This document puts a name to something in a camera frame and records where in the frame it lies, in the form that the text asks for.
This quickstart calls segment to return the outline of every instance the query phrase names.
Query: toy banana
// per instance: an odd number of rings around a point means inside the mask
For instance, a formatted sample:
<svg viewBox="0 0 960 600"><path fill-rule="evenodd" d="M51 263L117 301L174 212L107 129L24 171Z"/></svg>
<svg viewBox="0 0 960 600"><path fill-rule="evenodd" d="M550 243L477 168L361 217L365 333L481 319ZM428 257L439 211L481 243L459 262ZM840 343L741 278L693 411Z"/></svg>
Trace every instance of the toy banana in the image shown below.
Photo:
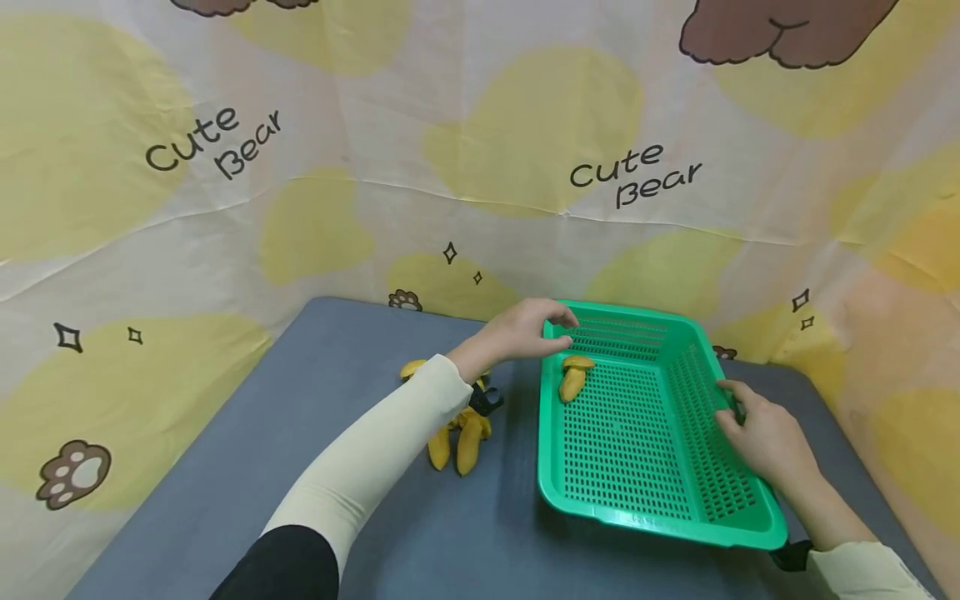
<svg viewBox="0 0 960 600"><path fill-rule="evenodd" d="M460 440L457 442L457 472L461 477L470 473L477 464L480 455L480 441L488 440L493 430L490 420L481 417L472 408L465 408L457 418L461 425Z"/></svg>
<svg viewBox="0 0 960 600"><path fill-rule="evenodd" d="M404 365L400 369L400 379L409 380L425 362L425 360L412 360ZM481 391L487 391L485 379L489 376L490 372L487 371L477 379L476 384ZM477 414L469 406L465 408L454 420L438 429L426 443L427 456L436 470L444 470L450 461L450 430L452 429L460 429L460 440L457 442L457 472L464 476L476 466L480 454L480 442L489 439L493 429L489 419Z"/></svg>
<svg viewBox="0 0 960 600"><path fill-rule="evenodd" d="M573 354L567 356L564 360L564 381L560 384L560 401L563 403L572 402L573 398L580 394L587 383L587 369L593 369L596 365L586 356Z"/></svg>
<svg viewBox="0 0 960 600"><path fill-rule="evenodd" d="M433 434L426 443L426 453L430 457L430 464L436 470L444 470L450 461L450 426L444 425Z"/></svg>

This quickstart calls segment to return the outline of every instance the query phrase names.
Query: fabric backdrop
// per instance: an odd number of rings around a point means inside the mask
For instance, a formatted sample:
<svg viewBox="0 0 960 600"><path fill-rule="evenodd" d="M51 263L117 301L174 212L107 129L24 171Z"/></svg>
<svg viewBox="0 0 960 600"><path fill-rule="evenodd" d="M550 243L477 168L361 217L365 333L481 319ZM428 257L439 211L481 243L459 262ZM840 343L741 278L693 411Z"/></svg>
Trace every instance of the fabric backdrop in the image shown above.
<svg viewBox="0 0 960 600"><path fill-rule="evenodd" d="M0 0L0 596L62 597L318 295L696 318L811 377L960 596L958 19Z"/></svg>

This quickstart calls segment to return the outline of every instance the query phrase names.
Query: black clip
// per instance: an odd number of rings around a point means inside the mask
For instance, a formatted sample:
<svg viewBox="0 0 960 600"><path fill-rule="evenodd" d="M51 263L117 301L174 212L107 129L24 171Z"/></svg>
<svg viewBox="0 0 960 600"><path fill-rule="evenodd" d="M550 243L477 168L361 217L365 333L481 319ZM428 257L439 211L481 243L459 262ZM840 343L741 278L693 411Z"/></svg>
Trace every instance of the black clip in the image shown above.
<svg viewBox="0 0 960 600"><path fill-rule="evenodd" d="M771 552L770 558L781 571L799 573L806 571L806 557L812 549L813 542L810 540L788 542L783 548Z"/></svg>
<svg viewBox="0 0 960 600"><path fill-rule="evenodd" d="M487 388L485 392L474 383L468 406L476 411L477 415L489 417L490 413L503 406L503 400L503 395L496 388Z"/></svg>

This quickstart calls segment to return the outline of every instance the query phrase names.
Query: forearm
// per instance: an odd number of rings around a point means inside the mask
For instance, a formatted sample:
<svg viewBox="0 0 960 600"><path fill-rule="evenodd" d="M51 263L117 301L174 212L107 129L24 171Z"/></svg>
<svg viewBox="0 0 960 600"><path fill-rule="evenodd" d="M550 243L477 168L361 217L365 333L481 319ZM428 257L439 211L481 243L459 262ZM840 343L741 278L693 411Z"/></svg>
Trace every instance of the forearm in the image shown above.
<svg viewBox="0 0 960 600"><path fill-rule="evenodd" d="M837 490L822 477L784 491L814 550L809 570L828 598L926 600L932 596L897 554L877 541Z"/></svg>
<svg viewBox="0 0 960 600"><path fill-rule="evenodd" d="M449 359L427 361L314 459L264 533L289 524L310 527L329 542L343 575L349 549L373 510L426 441L467 405L470 392Z"/></svg>
<svg viewBox="0 0 960 600"><path fill-rule="evenodd" d="M782 492L817 550L828 552L844 543L876 541L873 532L823 477L792 482Z"/></svg>

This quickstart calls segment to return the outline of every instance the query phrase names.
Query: black sleeve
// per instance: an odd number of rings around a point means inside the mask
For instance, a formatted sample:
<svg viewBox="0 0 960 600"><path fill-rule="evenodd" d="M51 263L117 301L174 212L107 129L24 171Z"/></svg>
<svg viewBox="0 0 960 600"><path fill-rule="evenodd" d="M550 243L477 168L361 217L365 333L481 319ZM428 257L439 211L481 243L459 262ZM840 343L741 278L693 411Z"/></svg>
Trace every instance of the black sleeve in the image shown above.
<svg viewBox="0 0 960 600"><path fill-rule="evenodd" d="M210 600L334 600L337 557L326 539L302 525L284 525L257 540Z"/></svg>

